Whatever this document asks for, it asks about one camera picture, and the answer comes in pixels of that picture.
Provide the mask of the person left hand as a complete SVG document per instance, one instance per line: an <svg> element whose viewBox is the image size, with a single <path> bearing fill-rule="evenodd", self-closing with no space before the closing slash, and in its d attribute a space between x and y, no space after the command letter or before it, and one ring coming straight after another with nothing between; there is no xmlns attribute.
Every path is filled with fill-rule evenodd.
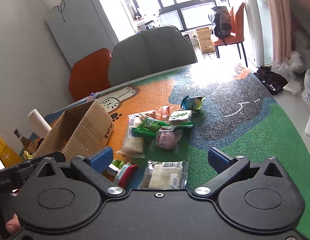
<svg viewBox="0 0 310 240"><path fill-rule="evenodd" d="M19 232L21 230L21 225L18 221L18 216L16 215L16 213L13 215L13 217L5 224L5 233L3 237L0 234L0 237L2 239L7 239L11 236L13 236L14 234L16 234L17 232Z"/></svg>

